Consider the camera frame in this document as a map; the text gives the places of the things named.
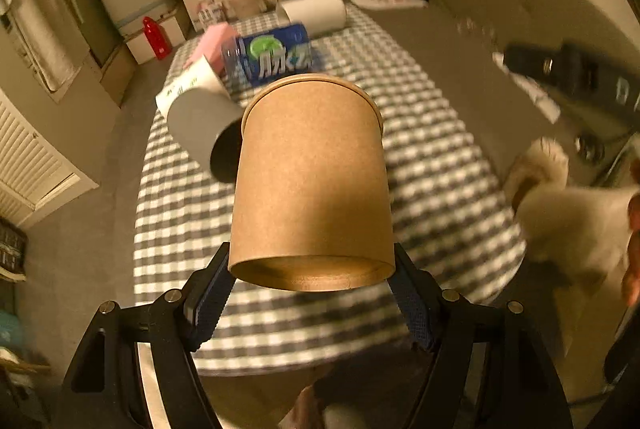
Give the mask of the brown paper cup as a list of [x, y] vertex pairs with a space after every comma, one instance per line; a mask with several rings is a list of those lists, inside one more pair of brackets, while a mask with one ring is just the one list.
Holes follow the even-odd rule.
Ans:
[[395, 271], [383, 119], [351, 82], [285, 77], [247, 105], [228, 269], [274, 289], [370, 286]]

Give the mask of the grey cup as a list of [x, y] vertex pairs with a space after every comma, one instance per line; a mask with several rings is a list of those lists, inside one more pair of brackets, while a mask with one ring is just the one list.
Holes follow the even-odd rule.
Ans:
[[238, 174], [244, 110], [220, 93], [186, 90], [171, 103], [167, 126], [171, 137], [194, 162], [222, 183]]

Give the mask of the white plain cup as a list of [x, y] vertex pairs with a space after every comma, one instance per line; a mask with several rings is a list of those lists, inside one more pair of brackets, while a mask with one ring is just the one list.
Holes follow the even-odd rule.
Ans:
[[344, 0], [284, 0], [277, 4], [280, 26], [302, 24], [310, 38], [342, 30], [347, 23]]

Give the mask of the white floral paper cup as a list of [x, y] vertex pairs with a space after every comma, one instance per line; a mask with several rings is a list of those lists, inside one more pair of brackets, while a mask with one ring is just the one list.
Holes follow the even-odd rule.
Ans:
[[205, 56], [191, 63], [175, 80], [155, 97], [156, 107], [164, 118], [168, 117], [171, 105], [186, 91], [203, 89], [209, 93], [229, 97], [229, 92]]

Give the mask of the pink cup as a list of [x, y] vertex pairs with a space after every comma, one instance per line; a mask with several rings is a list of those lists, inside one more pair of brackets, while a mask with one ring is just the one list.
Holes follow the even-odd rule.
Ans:
[[220, 22], [208, 26], [204, 34], [198, 40], [194, 51], [186, 60], [183, 68], [186, 70], [193, 63], [201, 58], [205, 58], [213, 71], [217, 75], [224, 74], [224, 59], [222, 58], [222, 47], [226, 42], [237, 38], [239, 33], [227, 22]]

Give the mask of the white paper on sofa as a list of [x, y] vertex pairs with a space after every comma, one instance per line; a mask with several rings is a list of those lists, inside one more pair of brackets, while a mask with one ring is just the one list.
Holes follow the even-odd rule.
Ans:
[[541, 114], [546, 117], [548, 122], [555, 124], [561, 117], [559, 104], [556, 103], [534, 79], [511, 72], [509, 68], [506, 67], [506, 64], [504, 64], [504, 55], [501, 52], [494, 52], [491, 56], [500, 70], [512, 80], [514, 85], [518, 86], [518, 88], [526, 94], [536, 108], [541, 111]]

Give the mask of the grey sofa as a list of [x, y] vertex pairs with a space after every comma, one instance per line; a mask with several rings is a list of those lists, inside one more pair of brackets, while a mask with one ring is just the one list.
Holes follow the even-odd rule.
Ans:
[[589, 0], [427, 0], [371, 15], [444, 91], [499, 176], [530, 142], [552, 137], [573, 180], [592, 184], [622, 147], [629, 129], [619, 120], [558, 97], [551, 123], [492, 59], [511, 41], [556, 49], [574, 40], [638, 70], [638, 47]]

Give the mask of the checkered tablecloth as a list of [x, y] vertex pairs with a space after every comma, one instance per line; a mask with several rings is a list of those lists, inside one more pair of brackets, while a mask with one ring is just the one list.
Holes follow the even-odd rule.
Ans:
[[[525, 256], [525, 241], [495, 172], [433, 80], [386, 30], [355, 7], [347, 24], [312, 44], [322, 72], [373, 99], [384, 122], [384, 153], [373, 166], [388, 180], [375, 191], [371, 163], [355, 149], [337, 153], [345, 134], [329, 136], [309, 168], [299, 149], [269, 153], [271, 177], [254, 172], [243, 189], [250, 207], [273, 206], [259, 234], [285, 214], [288, 234], [346, 244], [352, 229], [378, 233], [375, 203], [417, 267], [475, 303], [491, 301]], [[137, 303], [186, 282], [231, 236], [235, 186], [207, 175], [156, 116], [144, 156], [134, 231]], [[408, 339], [383, 283], [345, 291], [295, 293], [237, 282], [213, 337], [194, 355], [208, 376], [275, 373], [326, 364]]]

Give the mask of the white louvered wardrobe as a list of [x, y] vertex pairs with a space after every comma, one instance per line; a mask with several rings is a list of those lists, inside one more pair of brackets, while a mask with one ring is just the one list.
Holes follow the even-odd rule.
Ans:
[[1, 217], [22, 230], [46, 218], [98, 183], [28, 122], [6, 94], [1, 96]]

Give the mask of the hanging white towel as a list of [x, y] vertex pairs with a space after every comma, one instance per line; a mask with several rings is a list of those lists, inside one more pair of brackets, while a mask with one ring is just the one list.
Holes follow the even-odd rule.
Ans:
[[64, 0], [1, 0], [12, 46], [59, 101], [80, 75], [90, 47]]

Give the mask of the red bottle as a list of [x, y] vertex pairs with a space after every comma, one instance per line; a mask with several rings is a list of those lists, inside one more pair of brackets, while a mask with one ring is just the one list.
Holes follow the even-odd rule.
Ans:
[[168, 41], [163, 29], [150, 16], [145, 16], [142, 20], [143, 33], [146, 41], [149, 43], [154, 56], [159, 60], [163, 60], [171, 54], [171, 44]]

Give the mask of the blue label water bottle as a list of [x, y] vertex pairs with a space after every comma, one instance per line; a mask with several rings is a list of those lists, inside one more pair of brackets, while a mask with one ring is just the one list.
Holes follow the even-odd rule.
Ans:
[[310, 73], [314, 67], [310, 39], [300, 23], [228, 39], [221, 55], [229, 79], [251, 87]]

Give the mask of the pink lined trash bin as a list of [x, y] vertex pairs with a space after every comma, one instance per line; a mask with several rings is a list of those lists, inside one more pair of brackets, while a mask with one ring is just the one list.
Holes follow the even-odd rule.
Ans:
[[228, 5], [238, 20], [248, 19], [268, 10], [267, 0], [229, 0]]

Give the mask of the white printed package bag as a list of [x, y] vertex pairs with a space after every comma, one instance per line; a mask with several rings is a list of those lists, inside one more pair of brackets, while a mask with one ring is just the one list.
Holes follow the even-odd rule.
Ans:
[[203, 0], [198, 4], [198, 22], [202, 29], [206, 30], [214, 24], [227, 22], [227, 13], [224, 3], [217, 0]]

